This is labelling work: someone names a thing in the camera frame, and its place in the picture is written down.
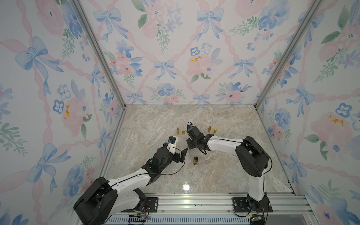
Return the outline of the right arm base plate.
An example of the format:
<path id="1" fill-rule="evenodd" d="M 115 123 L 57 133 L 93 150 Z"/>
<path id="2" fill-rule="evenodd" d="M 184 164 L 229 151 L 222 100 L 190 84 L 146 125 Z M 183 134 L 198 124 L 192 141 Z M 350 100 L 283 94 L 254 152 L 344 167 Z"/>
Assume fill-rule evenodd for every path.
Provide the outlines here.
<path id="1" fill-rule="evenodd" d="M 264 198 L 261 201 L 256 201 L 254 199 L 247 198 L 247 197 L 234 197 L 232 198 L 232 204 L 234 206 L 236 213 L 258 213 L 258 212 L 265 212 L 270 213 L 273 212 L 272 205 L 268 199 L 267 196 L 264 196 Z"/>

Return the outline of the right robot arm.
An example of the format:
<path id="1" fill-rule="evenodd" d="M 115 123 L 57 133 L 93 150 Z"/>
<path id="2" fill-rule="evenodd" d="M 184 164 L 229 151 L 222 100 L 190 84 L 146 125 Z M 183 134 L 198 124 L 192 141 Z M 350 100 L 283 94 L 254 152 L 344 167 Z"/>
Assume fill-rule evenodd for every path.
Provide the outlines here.
<path id="1" fill-rule="evenodd" d="M 244 139 L 228 139 L 203 133 L 188 132 L 189 149 L 198 148 L 203 154 L 207 151 L 220 151 L 238 157 L 243 170 L 248 174 L 249 191 L 247 200 L 250 212 L 272 212 L 272 206 L 264 189 L 265 174 L 269 171 L 271 160 L 268 153 L 248 136 Z"/>

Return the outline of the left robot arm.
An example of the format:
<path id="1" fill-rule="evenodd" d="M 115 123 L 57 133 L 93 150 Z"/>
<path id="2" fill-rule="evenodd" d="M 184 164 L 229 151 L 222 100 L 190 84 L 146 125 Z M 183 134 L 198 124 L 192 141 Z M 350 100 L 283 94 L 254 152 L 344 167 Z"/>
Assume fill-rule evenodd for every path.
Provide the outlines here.
<path id="1" fill-rule="evenodd" d="M 113 214 L 145 209 L 146 195 L 141 188 L 154 183 L 172 162 L 185 163 L 187 151 L 161 147 L 134 173 L 112 180 L 97 178 L 74 204 L 75 213 L 84 225 L 102 225 Z"/>

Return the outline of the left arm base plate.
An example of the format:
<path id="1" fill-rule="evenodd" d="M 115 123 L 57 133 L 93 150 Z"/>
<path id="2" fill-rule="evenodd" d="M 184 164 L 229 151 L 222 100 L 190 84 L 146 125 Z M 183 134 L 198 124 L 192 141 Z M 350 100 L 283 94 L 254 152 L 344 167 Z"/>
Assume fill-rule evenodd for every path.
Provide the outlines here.
<path id="1" fill-rule="evenodd" d="M 157 212 L 158 211 L 158 197 L 147 197 L 144 201 L 141 200 L 140 203 L 134 208 L 129 210 L 124 210 L 122 212 Z"/>

